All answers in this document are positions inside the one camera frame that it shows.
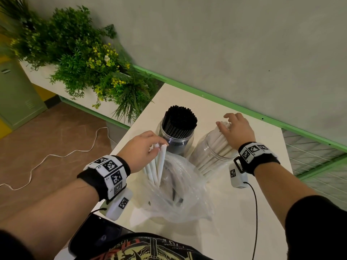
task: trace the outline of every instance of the green cabinet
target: green cabinet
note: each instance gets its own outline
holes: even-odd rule
[[[0,64],[0,118],[16,129],[47,109],[18,62]]]

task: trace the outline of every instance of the black and white wristband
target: black and white wristband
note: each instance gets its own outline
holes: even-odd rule
[[[127,185],[130,168],[125,160],[118,156],[105,155],[85,166],[77,178],[93,186],[99,195],[99,201],[112,200]]]
[[[276,162],[278,161],[278,156],[273,153],[264,144],[258,142],[247,142],[243,144],[238,149],[240,156],[234,159],[234,162],[241,173],[247,172],[254,175],[255,168],[263,163]],[[237,160],[240,161],[242,169],[239,168]]]

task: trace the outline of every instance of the black phone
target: black phone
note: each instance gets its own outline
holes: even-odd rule
[[[96,214],[90,214],[69,243],[69,252],[76,257],[95,257],[115,246],[119,237],[133,233]]]

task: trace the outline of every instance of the black t-shirt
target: black t-shirt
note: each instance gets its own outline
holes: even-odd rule
[[[287,214],[285,229],[290,260],[346,259],[347,212],[322,196],[308,196],[297,201]],[[19,240],[4,231],[0,231],[0,248],[2,256],[17,255],[21,259],[34,260]],[[208,260],[210,258],[188,245],[155,234],[132,233],[120,237],[112,248],[92,259]]]

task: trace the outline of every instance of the white cord on floor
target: white cord on floor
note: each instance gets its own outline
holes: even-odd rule
[[[10,188],[12,191],[17,191],[17,190],[19,190],[19,189],[21,189],[21,188],[26,187],[26,186],[31,182],[31,179],[32,179],[32,176],[33,176],[33,170],[35,170],[38,166],[40,166],[40,165],[46,160],[46,158],[48,158],[49,156],[55,156],[55,157],[59,157],[59,158],[65,158],[65,157],[69,156],[70,154],[74,153],[75,151],[80,151],[80,152],[89,152],[89,151],[91,151],[91,150],[94,148],[95,141],[97,140],[98,131],[101,130],[101,129],[107,129],[107,137],[108,137],[110,140],[112,140],[115,144],[118,144],[117,142],[115,142],[113,139],[110,138],[108,127],[101,127],[101,128],[99,128],[99,129],[97,129],[97,131],[95,132],[95,139],[94,139],[94,142],[93,142],[93,146],[92,146],[89,150],[74,150],[74,151],[70,152],[69,154],[67,154],[67,155],[65,155],[65,156],[59,156],[59,155],[55,155],[55,154],[49,154],[49,155],[47,155],[47,156],[43,159],[43,161],[40,162],[40,164],[38,164],[36,167],[34,167],[34,168],[30,171],[30,177],[29,177],[29,181],[28,181],[27,184],[25,184],[24,186],[22,186],[22,187],[20,187],[20,188],[18,188],[18,189],[13,189],[13,188],[11,187],[11,185],[9,185],[9,184],[7,184],[7,183],[2,183],[2,184],[0,184],[0,187],[1,187],[2,185],[6,185],[6,186],[7,186],[8,188]]]

